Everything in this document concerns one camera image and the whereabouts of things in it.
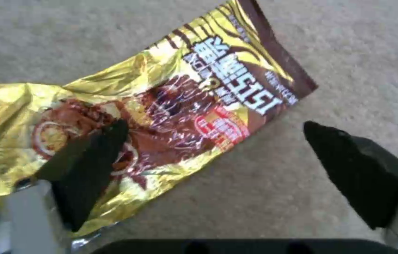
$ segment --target crumpled wrapper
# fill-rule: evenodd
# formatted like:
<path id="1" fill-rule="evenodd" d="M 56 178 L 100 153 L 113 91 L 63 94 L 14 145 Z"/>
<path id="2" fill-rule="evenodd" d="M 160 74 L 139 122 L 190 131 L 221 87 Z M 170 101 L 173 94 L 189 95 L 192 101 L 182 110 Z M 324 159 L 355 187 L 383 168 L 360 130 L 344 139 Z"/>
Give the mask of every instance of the crumpled wrapper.
<path id="1" fill-rule="evenodd" d="M 0 84 L 0 200 L 69 140 L 126 119 L 130 138 L 110 186 L 74 236 L 91 233 L 133 215 L 316 88 L 257 3 L 230 0 L 70 84 Z"/>

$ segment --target brown stripe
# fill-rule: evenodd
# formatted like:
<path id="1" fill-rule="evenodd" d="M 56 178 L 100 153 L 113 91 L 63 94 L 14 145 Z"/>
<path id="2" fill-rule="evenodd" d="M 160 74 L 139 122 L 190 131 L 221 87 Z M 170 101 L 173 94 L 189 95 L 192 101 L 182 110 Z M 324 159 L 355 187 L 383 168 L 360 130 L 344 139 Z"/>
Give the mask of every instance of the brown stripe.
<path id="1" fill-rule="evenodd" d="M 220 11 L 220 12 L 226 17 L 226 19 L 227 19 L 228 21 L 230 21 L 230 20 L 228 19 L 228 16 L 227 16 L 223 11 L 221 11 L 219 8 L 217 8 L 217 10 Z M 233 37 L 233 38 L 241 38 L 241 37 L 239 36 L 239 34 L 234 34 L 233 32 L 226 30 L 223 26 L 221 26 L 221 24 L 218 23 L 218 21 L 217 21 L 213 16 L 210 15 L 210 17 L 215 21 L 216 25 L 217 25 L 220 29 L 222 29 L 228 36 Z"/>
<path id="2" fill-rule="evenodd" d="M 228 7 L 227 5 L 221 5 L 222 7 L 224 7 L 226 10 L 228 10 L 229 13 L 232 13 L 232 10 L 230 7 Z"/>
<path id="3" fill-rule="evenodd" d="M 202 25 L 200 25 L 200 28 L 201 28 L 202 31 L 205 33 L 205 35 L 207 35 L 207 37 L 210 37 L 210 34 L 209 34 L 208 31 L 205 29 L 205 27 L 203 27 Z"/>
<path id="4" fill-rule="evenodd" d="M 191 42 L 189 41 L 188 36 L 186 36 L 186 34 L 182 33 L 178 29 L 173 30 L 172 33 L 180 37 L 188 48 L 191 48 Z"/>
<path id="5" fill-rule="evenodd" d="M 208 20 L 205 19 L 204 16 L 201 16 L 200 18 L 201 18 L 203 21 L 205 21 L 205 23 L 207 23 L 207 25 L 210 27 L 210 30 L 211 30 L 214 34 L 216 34 L 215 30 L 213 30 L 213 27 L 210 25 L 210 23 L 208 22 Z"/>
<path id="6" fill-rule="evenodd" d="M 200 35 L 196 32 L 196 30 L 194 30 L 194 28 L 192 28 L 192 26 L 190 26 L 189 24 L 185 24 L 184 27 L 189 31 L 193 32 L 197 36 L 197 38 L 200 39 Z"/>
<path id="7" fill-rule="evenodd" d="M 175 43 L 172 41 L 172 39 L 169 37 L 169 35 L 166 35 L 165 38 L 166 38 L 166 40 L 168 40 L 168 42 L 172 48 L 178 49 L 177 45 L 175 45 Z"/>

